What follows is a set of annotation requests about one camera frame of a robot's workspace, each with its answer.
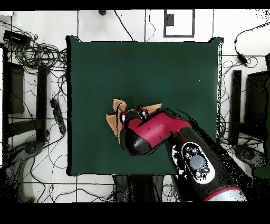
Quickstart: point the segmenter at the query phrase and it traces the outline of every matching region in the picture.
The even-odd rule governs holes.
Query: cardboard piece
[[[155,110],[159,109],[161,106],[162,104],[155,104],[155,105],[146,106],[143,108],[147,109],[148,113],[152,113]],[[120,122],[120,114],[126,110],[126,107],[127,107],[127,104],[123,100],[113,99],[112,108],[114,112],[117,112],[117,108],[118,108],[118,119],[116,119],[116,116],[117,116],[116,114],[115,115],[106,114],[106,121],[108,122],[109,126],[113,130],[114,135],[118,137],[118,142],[120,142],[119,136],[120,136],[120,130],[122,128],[122,124]]]

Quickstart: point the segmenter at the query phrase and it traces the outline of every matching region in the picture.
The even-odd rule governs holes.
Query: black stand
[[[36,119],[8,125],[8,137],[36,130],[36,141],[24,143],[3,155],[0,186],[1,202],[34,202],[23,197],[23,171],[27,161],[38,155],[49,135],[47,119],[47,74],[46,66],[40,66],[37,73]]]
[[[228,132],[228,144],[237,145],[239,133],[243,133],[258,139],[265,141],[267,139],[266,125],[256,125],[248,122],[247,115],[249,115],[249,109],[255,108],[256,105],[249,105],[250,102],[246,99],[246,109],[245,109],[245,122],[240,122],[240,105],[241,105],[241,82],[242,82],[242,72],[241,70],[233,70],[232,73],[232,91],[230,97],[230,121],[229,121],[229,132]],[[253,88],[247,83],[246,92],[248,93],[250,88]]]

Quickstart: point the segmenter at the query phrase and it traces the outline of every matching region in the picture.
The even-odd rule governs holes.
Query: power adapter
[[[245,58],[243,54],[240,54],[237,52],[237,58],[243,65],[247,66],[247,59]]]
[[[60,105],[56,99],[50,100],[50,103],[51,103],[51,106],[53,108],[53,116],[58,124],[59,131],[61,134],[65,134],[66,133],[66,126],[64,123],[64,119],[62,116]]]
[[[14,33],[9,30],[6,30],[4,33],[3,40],[19,46],[30,46],[31,38],[29,36]]]

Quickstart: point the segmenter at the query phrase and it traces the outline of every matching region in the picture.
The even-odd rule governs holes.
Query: green table
[[[218,46],[195,42],[78,42],[71,54],[69,172],[174,174],[164,145],[150,156],[127,156],[105,116],[112,99],[130,108],[162,103],[193,117],[216,140]]]

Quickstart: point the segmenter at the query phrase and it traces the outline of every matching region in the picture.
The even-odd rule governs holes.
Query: cable
[[[7,27],[5,25],[8,25],[11,27],[11,24],[8,24],[6,22],[0,21],[0,26],[4,26],[10,30],[12,30],[10,27]],[[32,45],[30,46],[13,46],[12,43],[7,43],[7,48],[9,53],[15,53],[15,58],[18,61],[19,64],[21,64],[28,74],[37,74],[37,71],[29,71],[27,68],[37,70],[38,66],[40,65],[46,65],[50,72],[52,71],[62,71],[63,75],[61,76],[62,81],[60,85],[60,79],[58,78],[58,86],[60,87],[59,93],[63,93],[67,96],[67,94],[63,91],[63,84],[65,83],[65,80],[63,80],[63,77],[66,77],[66,49],[59,51],[57,47],[50,45],[50,44],[38,44],[36,42],[37,35],[34,35],[31,32],[22,31],[21,29],[14,27],[17,29],[17,31],[12,30],[12,32],[15,33],[22,33],[26,36],[28,36],[31,39]]]
[[[46,148],[46,147],[48,147],[49,145],[52,145],[52,144],[54,144],[54,143],[58,143],[61,139],[63,138],[63,135],[57,140],[57,141],[55,141],[55,142],[53,142],[53,143],[51,143],[51,144],[48,144],[48,145],[46,145],[46,146],[44,146],[43,148]],[[46,158],[48,157],[48,155],[37,165],[37,166],[35,166],[35,168],[37,168]],[[23,177],[23,180],[28,176],[30,174],[30,172],[29,173],[27,173],[24,177]]]
[[[53,147],[53,149],[51,150],[50,153],[52,153],[52,151],[56,148],[57,144]],[[42,197],[42,195],[44,194],[45,190],[46,190],[46,186],[45,186],[45,183],[44,183],[44,182],[41,182],[41,181],[37,180],[37,179],[32,175],[33,166],[34,166],[34,163],[33,163],[32,167],[31,167],[31,169],[30,169],[31,176],[32,176],[36,181],[38,181],[39,183],[43,184],[43,186],[44,186],[44,190],[43,190],[42,194],[41,194],[40,197],[39,197],[39,199],[40,199],[40,198]]]
[[[36,134],[33,134],[33,135],[31,135],[30,137],[28,137],[28,138],[25,140],[25,143],[27,142],[27,140],[28,140],[29,138],[33,137],[34,135],[36,135]]]
[[[53,143],[50,143],[50,144],[48,144],[48,145],[46,145],[46,146],[43,146],[43,148],[46,148],[46,147],[48,147],[48,146],[50,146],[50,145],[53,145],[54,143],[58,143],[60,140],[63,139],[63,137],[64,137],[64,135],[62,135],[60,139],[54,141]]]
[[[155,28],[155,26],[151,23],[151,21],[150,21],[150,15],[151,15],[151,10],[150,10],[150,12],[149,12],[149,23],[154,27],[154,32],[153,32],[153,35],[151,36],[151,37],[153,37],[154,35],[155,35],[155,31],[156,31],[156,28]]]
[[[46,186],[45,186],[45,184],[42,183],[40,180],[38,180],[37,178],[35,178],[34,175],[33,175],[33,173],[32,173],[32,169],[33,169],[33,166],[34,166],[34,164],[35,164],[35,160],[36,160],[36,158],[35,158],[35,156],[34,156],[34,161],[33,161],[33,164],[32,164],[32,166],[31,166],[31,168],[30,168],[31,176],[32,176],[33,179],[35,179],[37,182],[39,182],[40,184],[42,184],[42,185],[44,186],[44,190],[43,190],[42,194],[40,195],[40,197],[38,198],[38,200],[37,200],[37,202],[36,202],[36,203],[38,203],[39,200],[40,200],[40,198],[41,198],[41,196],[44,194],[44,192],[45,192],[45,190],[46,190]]]
[[[116,16],[118,17],[120,23],[122,24],[122,26],[124,27],[124,30],[128,33],[128,35],[130,36],[130,38],[132,39],[132,41],[134,42],[134,39],[132,38],[132,36],[130,35],[130,33],[128,32],[128,30],[126,29],[126,27],[124,26],[124,24],[121,21],[121,18],[119,17],[119,15],[117,14],[116,10],[114,10],[114,13],[116,14]]]
[[[240,32],[240,33],[236,36],[236,38],[235,38],[235,40],[234,40],[234,48],[235,48],[236,53],[237,53],[238,55],[240,55],[240,53],[236,50],[236,42],[237,42],[237,38],[238,38],[242,33],[247,32],[247,31],[251,31],[251,30],[254,30],[254,29],[257,29],[257,28],[260,28],[260,27],[264,27],[264,26],[267,26],[267,25],[269,25],[269,24],[270,24],[270,22],[264,23],[264,24],[262,24],[262,25],[259,25],[259,26],[256,26],[256,27],[254,27],[254,28],[251,28],[251,29],[244,30],[244,31]]]
[[[56,166],[55,164],[56,164],[56,162],[57,162],[57,160],[61,157],[61,156],[68,156],[68,155],[60,155],[60,156],[58,156],[58,158],[55,160],[55,162],[53,163],[53,170],[54,170],[54,167]],[[51,184],[51,187],[50,188],[54,188],[54,184],[53,184],[53,170],[52,170],[52,184]],[[50,198],[51,198],[51,200],[52,200],[52,202],[53,203],[55,203],[55,201],[53,201],[53,190],[52,190],[52,192],[50,192]]]
[[[256,61],[255,65],[254,65],[254,66],[247,66],[247,65],[245,64],[246,67],[248,67],[248,68],[254,68],[254,67],[256,67],[256,66],[258,65],[258,60],[257,60],[256,57],[250,57],[250,58],[248,58],[248,59],[247,59],[247,64],[251,64],[251,63],[252,63],[252,59],[255,59],[255,61]],[[230,62],[231,65],[230,65],[230,66],[225,66],[225,63],[228,63],[228,62]],[[233,152],[233,147],[234,147],[234,146],[230,146],[230,145],[228,144],[228,139],[224,137],[224,136],[225,136],[225,133],[228,134],[228,131],[229,131],[229,129],[227,128],[227,124],[229,124],[229,122],[226,122],[226,121],[225,121],[225,118],[227,117],[227,115],[228,115],[229,112],[230,112],[230,98],[231,98],[231,96],[230,96],[230,95],[227,93],[227,91],[226,91],[225,75],[226,75],[226,74],[228,73],[228,71],[230,71],[233,67],[237,67],[237,66],[241,66],[241,65],[244,65],[244,64],[243,64],[240,60],[239,60],[238,62],[236,62],[236,63],[233,63],[232,61],[228,60],[228,61],[225,61],[225,62],[222,64],[222,67],[225,68],[225,69],[227,69],[227,70],[222,74],[222,77],[223,77],[223,84],[224,84],[224,89],[221,88],[223,94],[222,94],[222,96],[221,96],[221,98],[220,98],[220,105],[222,105],[223,103],[225,103],[226,101],[228,101],[228,102],[229,102],[229,110],[228,110],[228,112],[226,113],[225,116],[220,115],[220,118],[219,118],[219,120],[220,120],[220,127],[219,127],[219,128],[220,128],[220,137],[219,137],[219,138],[220,138],[220,143],[225,145],[225,148],[224,148],[224,149],[225,149],[227,152],[231,153],[232,155],[235,155],[234,152]]]
[[[166,187],[169,187],[170,189],[168,190],[169,193],[168,194],[165,194],[164,193],[164,188]],[[178,195],[177,195],[177,192],[176,192],[176,189],[175,189],[175,186],[173,185],[173,183],[171,184],[165,184],[162,186],[162,193],[164,194],[164,196],[167,197],[167,202],[169,202],[169,199],[170,199],[170,202],[172,201],[172,199],[175,199],[176,202],[179,201],[178,199]]]
[[[99,197],[99,196],[97,196],[97,195],[95,195],[95,194],[91,194],[91,193],[87,192],[85,189],[78,188],[77,190],[71,191],[71,192],[69,192],[69,193],[62,193],[62,194],[59,194],[59,195],[55,198],[55,200],[53,201],[53,203],[55,203],[56,200],[57,200],[57,198],[60,197],[61,195],[72,194],[72,193],[74,193],[74,192],[76,192],[76,191],[84,191],[86,194],[88,194],[88,195],[90,195],[90,196],[97,197],[99,200],[101,200],[101,201],[103,201],[103,202],[108,202],[108,201],[106,200],[106,198],[104,198],[104,197]]]

